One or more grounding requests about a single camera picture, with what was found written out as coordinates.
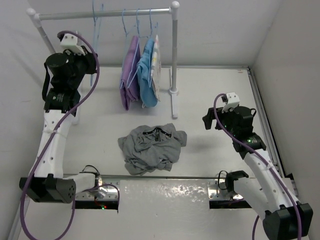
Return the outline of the light blue wire hanger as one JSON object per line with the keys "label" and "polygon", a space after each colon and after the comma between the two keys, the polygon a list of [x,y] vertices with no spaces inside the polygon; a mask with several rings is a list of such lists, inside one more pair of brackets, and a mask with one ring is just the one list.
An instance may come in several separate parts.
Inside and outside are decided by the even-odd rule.
{"label": "light blue wire hanger", "polygon": [[93,40],[92,40],[92,47],[94,51],[98,52],[98,42],[100,38],[100,30],[101,30],[101,23],[102,19],[97,17],[96,10],[95,10],[95,0],[91,2],[92,8],[92,15],[93,15]]}

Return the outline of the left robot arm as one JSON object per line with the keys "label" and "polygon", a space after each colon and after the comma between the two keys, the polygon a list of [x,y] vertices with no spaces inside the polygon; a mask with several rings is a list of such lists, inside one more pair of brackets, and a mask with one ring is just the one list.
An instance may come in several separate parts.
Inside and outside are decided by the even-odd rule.
{"label": "left robot arm", "polygon": [[78,108],[84,101],[79,87],[85,75],[97,74],[98,55],[71,50],[50,55],[44,62],[45,79],[42,87],[44,124],[36,160],[27,177],[19,180],[19,188],[37,203],[69,204],[82,188],[78,179],[95,178],[79,173],[64,177],[63,160],[69,129],[78,117]]}

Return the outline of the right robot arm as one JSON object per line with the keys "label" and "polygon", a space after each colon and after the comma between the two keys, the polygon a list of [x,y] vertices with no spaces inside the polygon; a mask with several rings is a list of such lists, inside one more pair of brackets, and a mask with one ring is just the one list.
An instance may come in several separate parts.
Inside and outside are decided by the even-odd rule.
{"label": "right robot arm", "polygon": [[224,111],[211,107],[202,118],[206,130],[216,121],[232,139],[234,150],[252,170],[255,180],[243,171],[226,174],[224,190],[241,195],[262,221],[270,240],[300,240],[309,233],[313,210],[301,203],[282,180],[262,138],[254,132],[254,108],[237,106]]}

